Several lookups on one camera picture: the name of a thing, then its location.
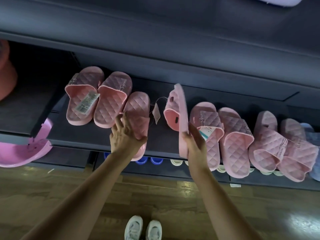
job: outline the floor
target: floor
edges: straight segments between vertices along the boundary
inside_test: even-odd
[[[91,173],[0,169],[0,238],[18,240]],[[264,239],[320,239],[320,192],[222,185]],[[217,239],[194,183],[120,176],[90,235],[123,239],[127,220],[162,223],[163,240]]]

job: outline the pink slide sandal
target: pink slide sandal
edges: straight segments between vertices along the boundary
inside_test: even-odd
[[[137,139],[148,136],[150,121],[150,98],[148,94],[144,92],[133,92],[129,96],[123,112],[127,113],[134,135]],[[138,161],[141,159],[146,151],[146,146],[147,143],[142,145],[131,161]]]
[[[182,138],[182,132],[189,133],[188,111],[186,98],[180,84],[175,84],[174,90],[170,92],[163,114],[169,127],[179,132],[180,157],[188,158],[188,147]]]
[[[122,112],[132,90],[132,81],[124,72],[112,72],[98,88],[100,94],[94,122],[102,128],[111,128],[116,116]]]
[[[293,119],[281,122],[281,134],[288,139],[288,145],[278,169],[290,180],[301,182],[312,170],[319,148],[306,141],[304,128]]]
[[[71,125],[88,124],[94,117],[94,110],[98,101],[94,97],[97,89],[104,80],[103,71],[96,66],[90,66],[76,73],[66,85],[66,93],[70,97],[69,106],[66,111],[66,119]],[[84,101],[79,110],[77,106]]]
[[[53,124],[49,119],[35,138],[29,138],[28,145],[0,143],[0,167],[12,168],[25,165],[46,155],[51,149],[51,143],[46,138]]]
[[[8,96],[17,84],[18,74],[9,60],[7,40],[0,40],[0,101]]]
[[[244,178],[250,173],[248,147],[254,136],[245,120],[233,109],[224,107],[218,113],[225,132],[220,140],[223,165],[230,176]]]
[[[220,164],[219,140],[224,135],[216,107],[209,102],[198,103],[191,110],[190,122],[206,140],[208,166],[211,171],[216,170]]]
[[[254,127],[254,142],[249,159],[261,172],[271,173],[282,161],[288,140],[278,132],[277,118],[269,111],[260,112]]]

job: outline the white label on floor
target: white label on floor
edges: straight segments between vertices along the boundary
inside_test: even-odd
[[[153,111],[152,111],[152,114],[153,114],[153,117],[154,117],[154,120],[155,120],[155,124],[158,123],[158,120],[160,119],[160,111],[159,111],[159,107],[158,107],[158,104],[155,103],[154,105],[154,108],[153,108]]]
[[[99,93],[96,93],[93,90],[89,91],[87,96],[80,102],[80,104],[78,104],[75,110],[83,115],[86,115],[99,96]]]
[[[200,134],[205,140],[209,138],[213,131],[214,129],[212,127],[201,127],[199,130]]]
[[[241,184],[230,184],[231,188],[241,188]]]

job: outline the person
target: person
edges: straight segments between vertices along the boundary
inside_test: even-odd
[[[122,170],[130,163],[147,137],[136,139],[126,113],[116,117],[110,134],[111,154],[77,189],[64,199],[22,240],[87,240]],[[206,157],[206,142],[192,124],[183,137],[188,146],[191,177],[196,183],[219,240],[257,240],[259,234],[250,226],[213,177]],[[133,216],[125,229],[125,240],[139,240],[142,218]],[[158,221],[147,227],[147,240],[161,240]]]

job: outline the orange plastic container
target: orange plastic container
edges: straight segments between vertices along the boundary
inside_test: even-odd
[[[17,84],[18,74],[9,60],[9,43],[0,40],[0,101],[9,95]]]

